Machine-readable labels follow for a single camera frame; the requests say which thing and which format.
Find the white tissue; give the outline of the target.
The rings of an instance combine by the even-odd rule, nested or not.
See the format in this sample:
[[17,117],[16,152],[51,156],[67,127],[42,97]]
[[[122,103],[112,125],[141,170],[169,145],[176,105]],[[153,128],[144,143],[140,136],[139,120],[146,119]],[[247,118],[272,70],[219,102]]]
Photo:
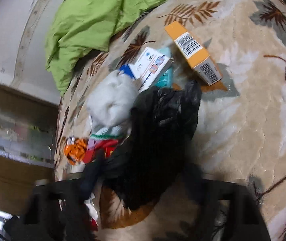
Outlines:
[[86,109],[99,124],[114,127],[127,121],[138,96],[133,79],[113,71],[102,80],[86,100]]

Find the green quilt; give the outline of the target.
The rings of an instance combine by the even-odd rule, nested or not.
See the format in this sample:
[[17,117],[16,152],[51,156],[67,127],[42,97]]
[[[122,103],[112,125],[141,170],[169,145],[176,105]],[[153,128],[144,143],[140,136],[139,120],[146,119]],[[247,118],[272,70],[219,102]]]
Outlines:
[[46,36],[46,70],[60,94],[72,80],[77,61],[92,50],[108,51],[113,35],[166,0],[64,0]]

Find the pink plastic wrapper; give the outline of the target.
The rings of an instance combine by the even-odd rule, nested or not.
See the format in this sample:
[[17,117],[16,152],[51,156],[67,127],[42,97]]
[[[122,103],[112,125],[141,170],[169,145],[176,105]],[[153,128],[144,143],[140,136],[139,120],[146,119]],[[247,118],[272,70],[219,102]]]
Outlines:
[[87,143],[87,149],[88,149],[88,150],[93,150],[93,149],[95,149],[101,142],[102,142],[101,139],[98,139],[98,138],[89,138],[88,143]]

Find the black plastic bag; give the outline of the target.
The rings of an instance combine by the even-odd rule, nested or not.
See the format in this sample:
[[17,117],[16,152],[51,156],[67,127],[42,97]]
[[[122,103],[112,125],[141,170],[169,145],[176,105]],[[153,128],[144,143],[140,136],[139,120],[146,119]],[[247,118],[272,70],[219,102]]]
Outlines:
[[131,133],[106,161],[104,185],[137,210],[157,202],[186,168],[198,124],[202,91],[197,81],[183,90],[152,86],[130,110]]

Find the red white cigarette carton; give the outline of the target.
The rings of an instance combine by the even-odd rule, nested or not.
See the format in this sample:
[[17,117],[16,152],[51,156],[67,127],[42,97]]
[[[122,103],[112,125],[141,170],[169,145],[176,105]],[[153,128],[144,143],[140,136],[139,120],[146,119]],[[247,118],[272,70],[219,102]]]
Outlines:
[[90,217],[90,227],[92,231],[98,231],[98,227],[99,227],[99,215],[97,210],[95,209],[95,204],[94,204],[94,200],[95,200],[95,195],[94,193],[90,194],[90,197],[84,201],[84,204],[86,205],[87,208],[87,212],[89,214]]

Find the orange cardboard box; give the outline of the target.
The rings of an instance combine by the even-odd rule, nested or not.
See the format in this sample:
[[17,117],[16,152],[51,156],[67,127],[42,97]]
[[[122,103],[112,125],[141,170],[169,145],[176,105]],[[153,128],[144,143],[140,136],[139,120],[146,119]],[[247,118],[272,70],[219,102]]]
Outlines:
[[164,29],[192,71],[197,73],[208,86],[223,78],[208,50],[182,24],[175,21],[165,26]]

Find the red plastic bag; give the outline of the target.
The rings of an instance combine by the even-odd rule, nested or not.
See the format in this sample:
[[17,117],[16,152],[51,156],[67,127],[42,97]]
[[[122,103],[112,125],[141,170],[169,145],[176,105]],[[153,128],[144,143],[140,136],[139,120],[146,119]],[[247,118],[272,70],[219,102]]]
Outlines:
[[123,139],[102,139],[102,142],[93,150],[88,150],[85,153],[83,162],[85,164],[94,161],[99,151],[103,151],[104,157],[109,158],[116,147],[123,141]]

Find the leaf patterned bed blanket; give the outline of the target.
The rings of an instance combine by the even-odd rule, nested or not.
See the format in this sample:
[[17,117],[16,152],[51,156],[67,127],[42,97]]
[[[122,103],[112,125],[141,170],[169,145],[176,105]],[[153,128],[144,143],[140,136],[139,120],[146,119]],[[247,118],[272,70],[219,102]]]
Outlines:
[[168,47],[173,86],[184,87],[190,71],[164,30],[174,21],[204,44],[223,74],[202,88],[196,161],[211,176],[248,184],[271,239],[286,240],[286,0],[168,0],[119,33],[108,52],[92,51],[60,102],[55,178],[77,171],[64,147],[90,135],[85,100],[121,63],[147,46]]

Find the orange wrapper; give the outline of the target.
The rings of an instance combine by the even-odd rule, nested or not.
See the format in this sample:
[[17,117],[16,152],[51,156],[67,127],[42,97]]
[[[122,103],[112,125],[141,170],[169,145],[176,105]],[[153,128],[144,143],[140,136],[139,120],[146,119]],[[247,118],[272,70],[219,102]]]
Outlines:
[[87,151],[87,138],[66,138],[64,146],[64,155],[71,165],[75,165],[83,160]]

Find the teal face mask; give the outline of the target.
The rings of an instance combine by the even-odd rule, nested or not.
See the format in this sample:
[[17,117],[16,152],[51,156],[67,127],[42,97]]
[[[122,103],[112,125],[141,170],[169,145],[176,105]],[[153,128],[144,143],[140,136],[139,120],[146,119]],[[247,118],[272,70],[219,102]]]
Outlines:
[[[159,52],[172,58],[171,49],[169,47],[163,47],[159,49]],[[155,83],[155,86],[158,88],[172,88],[173,83],[173,68],[172,65],[159,77],[158,81]]]

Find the white blue medicine box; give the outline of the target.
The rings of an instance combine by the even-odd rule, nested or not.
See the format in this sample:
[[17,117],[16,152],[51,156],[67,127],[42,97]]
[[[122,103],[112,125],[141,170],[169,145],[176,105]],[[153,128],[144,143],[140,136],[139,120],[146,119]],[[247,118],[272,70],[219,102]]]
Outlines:
[[134,64],[124,64],[119,70],[132,78],[138,92],[141,93],[155,86],[159,77],[172,65],[172,58],[168,58],[159,50],[146,47]]

